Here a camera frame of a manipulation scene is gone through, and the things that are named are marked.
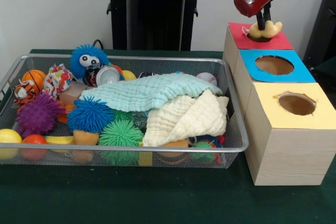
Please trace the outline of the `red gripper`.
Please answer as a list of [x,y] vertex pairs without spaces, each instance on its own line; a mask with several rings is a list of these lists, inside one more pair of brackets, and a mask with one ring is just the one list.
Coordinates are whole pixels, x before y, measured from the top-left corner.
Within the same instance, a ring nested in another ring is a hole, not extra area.
[[265,29],[265,22],[271,21],[270,8],[273,0],[234,0],[237,10],[244,16],[257,17],[259,30]]

